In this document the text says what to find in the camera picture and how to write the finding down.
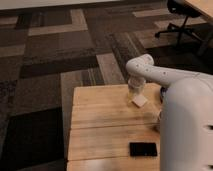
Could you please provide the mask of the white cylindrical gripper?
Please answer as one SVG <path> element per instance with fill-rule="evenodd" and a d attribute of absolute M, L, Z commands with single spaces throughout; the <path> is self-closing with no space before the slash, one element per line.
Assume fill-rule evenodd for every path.
<path fill-rule="evenodd" d="M 131 102 L 136 96 L 136 93 L 133 89 L 140 89 L 140 94 L 144 96 L 144 85 L 146 80 L 143 77 L 133 77 L 131 76 L 128 80 L 128 86 L 131 89 L 128 89 L 128 102 Z"/>

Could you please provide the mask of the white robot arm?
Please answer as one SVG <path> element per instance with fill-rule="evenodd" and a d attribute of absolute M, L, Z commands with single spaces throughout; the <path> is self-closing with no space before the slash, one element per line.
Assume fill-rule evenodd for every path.
<path fill-rule="evenodd" d="M 154 64 L 144 54 L 126 63 L 129 87 L 166 89 L 160 117 L 160 171 L 213 171 L 213 75 Z"/>

